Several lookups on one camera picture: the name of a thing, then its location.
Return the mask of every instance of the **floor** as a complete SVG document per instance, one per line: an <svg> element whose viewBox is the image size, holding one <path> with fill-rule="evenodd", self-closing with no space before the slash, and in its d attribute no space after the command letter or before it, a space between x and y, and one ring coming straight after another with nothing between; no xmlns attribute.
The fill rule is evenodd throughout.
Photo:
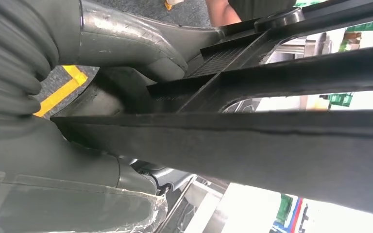
<svg viewBox="0 0 373 233"><path fill-rule="evenodd" d="M164 6L164 0L94 0L100 4L107 5L122 11L131 12L135 15L150 17L162 22L181 24L195 27L210 27L205 0L186 0L178 5L175 5L170 11ZM90 83L98 71L98 67L83 67L78 66L78 69L85 74L87 80L84 84L76 84L78 87L65 98L56 98L60 93L65 94L65 91L60 90L62 86L73 79L73 74L68 73L63 67L56 67L48 78L42 82L42 90L36 98L45 102L49 106L43 108L39 115L40 117L49 118L53 114L60 111L66 105L71 103Z"/></svg>

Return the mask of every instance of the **green sign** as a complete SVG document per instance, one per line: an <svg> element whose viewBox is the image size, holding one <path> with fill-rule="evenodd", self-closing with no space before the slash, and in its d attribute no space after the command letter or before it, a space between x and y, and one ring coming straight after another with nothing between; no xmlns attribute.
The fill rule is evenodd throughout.
<svg viewBox="0 0 373 233"><path fill-rule="evenodd" d="M347 28L347 32L373 31L373 22Z"/></svg>

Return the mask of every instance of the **black metal bar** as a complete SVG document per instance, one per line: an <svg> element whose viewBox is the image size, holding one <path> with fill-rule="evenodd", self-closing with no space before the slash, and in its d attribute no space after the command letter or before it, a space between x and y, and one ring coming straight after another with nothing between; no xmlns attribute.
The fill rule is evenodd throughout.
<svg viewBox="0 0 373 233"><path fill-rule="evenodd" d="M373 2L271 30L271 38L291 40L373 21Z"/></svg>
<svg viewBox="0 0 373 233"><path fill-rule="evenodd" d="M57 121L68 139L114 154L373 213L373 112Z"/></svg>
<svg viewBox="0 0 373 233"><path fill-rule="evenodd" d="M166 100L167 105L183 104L198 88L203 89L207 79L157 84L153 98ZM373 48L226 71L211 88L212 95L203 96L194 111L216 112L247 98L373 90Z"/></svg>
<svg viewBox="0 0 373 233"><path fill-rule="evenodd" d="M326 14L338 13L346 9L365 5L373 2L373 0L328 0L318 4L310 5L303 8L304 17L306 20L324 16Z"/></svg>

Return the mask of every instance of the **dark gray plastic component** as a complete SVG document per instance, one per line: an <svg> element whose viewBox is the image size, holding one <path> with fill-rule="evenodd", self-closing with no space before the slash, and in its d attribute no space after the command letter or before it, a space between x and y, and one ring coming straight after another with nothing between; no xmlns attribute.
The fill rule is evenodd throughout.
<svg viewBox="0 0 373 233"><path fill-rule="evenodd" d="M150 170L149 174L154 177L158 186L170 185L171 190L177 190L183 183L191 179L194 174L190 172L175 170L169 167L161 167L158 170Z"/></svg>
<svg viewBox="0 0 373 233"><path fill-rule="evenodd" d="M142 67L157 82L183 78L187 63L161 32L141 18L88 1L82 2L84 24L78 63L99 67ZM164 73L171 68L175 72Z"/></svg>
<svg viewBox="0 0 373 233"><path fill-rule="evenodd" d="M219 28L196 28L140 18L159 29L187 62L201 54L201 48L212 46L225 37L224 32Z"/></svg>
<svg viewBox="0 0 373 233"><path fill-rule="evenodd" d="M120 174L118 188L137 190L143 193L156 194L156 184L140 176L131 166L119 159Z"/></svg>
<svg viewBox="0 0 373 233"><path fill-rule="evenodd" d="M98 232L142 222L154 205L116 193L155 194L144 176L32 116L38 80L77 59L80 19L78 0L0 1L0 233Z"/></svg>
<svg viewBox="0 0 373 233"><path fill-rule="evenodd" d="M82 23L80 0L24 1L43 21L42 29L48 30L53 37L59 51L59 63L74 64L78 59L80 45Z"/></svg>

